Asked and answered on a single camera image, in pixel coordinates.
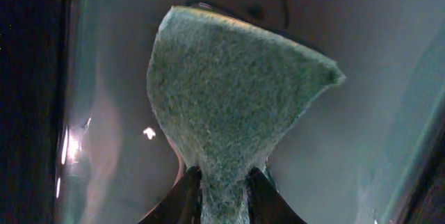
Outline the green sponge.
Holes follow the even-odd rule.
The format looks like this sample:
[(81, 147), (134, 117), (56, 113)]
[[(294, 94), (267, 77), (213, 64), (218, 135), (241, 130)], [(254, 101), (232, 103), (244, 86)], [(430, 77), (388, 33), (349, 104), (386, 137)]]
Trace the green sponge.
[(203, 223), (247, 223), (245, 178), (344, 73), (328, 57), (209, 10), (174, 6), (156, 34), (147, 94), (185, 164), (202, 171)]

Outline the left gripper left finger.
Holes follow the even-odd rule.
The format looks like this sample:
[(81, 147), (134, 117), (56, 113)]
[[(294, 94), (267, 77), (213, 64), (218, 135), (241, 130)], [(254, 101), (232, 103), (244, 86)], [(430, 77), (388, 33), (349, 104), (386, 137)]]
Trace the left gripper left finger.
[(189, 168), (167, 196), (138, 224), (200, 224), (202, 211), (202, 172)]

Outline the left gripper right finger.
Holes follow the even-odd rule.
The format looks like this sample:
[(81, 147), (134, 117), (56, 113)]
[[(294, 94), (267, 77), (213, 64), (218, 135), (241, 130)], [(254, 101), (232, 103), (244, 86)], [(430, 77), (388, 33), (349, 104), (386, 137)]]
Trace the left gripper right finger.
[(246, 177), (250, 224), (307, 224), (258, 168)]

